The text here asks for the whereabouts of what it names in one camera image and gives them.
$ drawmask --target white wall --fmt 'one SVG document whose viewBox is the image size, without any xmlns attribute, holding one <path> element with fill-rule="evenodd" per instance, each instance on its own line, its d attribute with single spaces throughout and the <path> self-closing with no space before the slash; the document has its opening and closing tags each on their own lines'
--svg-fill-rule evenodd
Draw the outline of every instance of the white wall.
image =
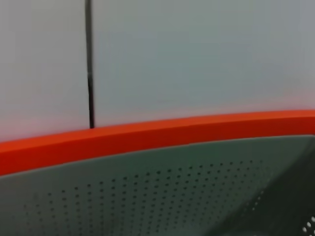
<svg viewBox="0 0 315 236">
<path fill-rule="evenodd" d="M 313 0 L 94 0 L 98 126 L 315 108 Z"/>
<path fill-rule="evenodd" d="M 89 127 L 84 0 L 0 0 L 0 141 Z"/>
</svg>

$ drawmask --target black vertical line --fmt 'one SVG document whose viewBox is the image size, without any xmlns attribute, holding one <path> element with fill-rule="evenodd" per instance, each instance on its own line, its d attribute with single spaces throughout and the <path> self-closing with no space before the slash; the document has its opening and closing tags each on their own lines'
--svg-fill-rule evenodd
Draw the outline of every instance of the black vertical line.
<svg viewBox="0 0 315 236">
<path fill-rule="evenodd" d="M 92 0 L 85 0 L 85 30 L 86 30 L 86 43 L 87 43 L 90 128 L 94 128 L 95 127 L 95 113 L 94 113 L 94 85 L 93 85 Z"/>
</svg>

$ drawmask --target orange rim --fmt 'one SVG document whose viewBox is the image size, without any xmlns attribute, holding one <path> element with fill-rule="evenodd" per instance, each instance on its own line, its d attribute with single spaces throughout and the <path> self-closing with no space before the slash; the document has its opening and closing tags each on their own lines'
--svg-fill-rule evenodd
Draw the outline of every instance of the orange rim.
<svg viewBox="0 0 315 236">
<path fill-rule="evenodd" d="M 229 139 L 315 134 L 315 110 L 124 124 L 0 144 L 0 175 L 131 151 Z"/>
</svg>

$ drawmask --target orange trim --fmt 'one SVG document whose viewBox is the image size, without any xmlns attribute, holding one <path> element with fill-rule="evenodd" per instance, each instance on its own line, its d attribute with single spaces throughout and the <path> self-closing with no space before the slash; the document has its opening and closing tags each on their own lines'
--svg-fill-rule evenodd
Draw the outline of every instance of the orange trim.
<svg viewBox="0 0 315 236">
<path fill-rule="evenodd" d="M 315 110 L 180 118 L 0 144 L 0 175 L 130 151 L 191 143 L 315 134 Z"/>
</svg>

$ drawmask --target gray perforated panel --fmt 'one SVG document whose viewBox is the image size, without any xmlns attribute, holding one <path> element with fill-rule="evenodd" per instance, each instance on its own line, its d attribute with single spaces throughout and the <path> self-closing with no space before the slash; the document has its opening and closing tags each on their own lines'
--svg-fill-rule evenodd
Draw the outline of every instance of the gray perforated panel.
<svg viewBox="0 0 315 236">
<path fill-rule="evenodd" d="M 302 232 L 305 236 L 315 236 L 315 212 L 313 216 L 308 218 L 308 221 L 302 226 Z"/>
<path fill-rule="evenodd" d="M 4 176 L 0 235 L 202 235 L 258 191 L 263 197 L 309 141 L 204 143 Z"/>
</svg>

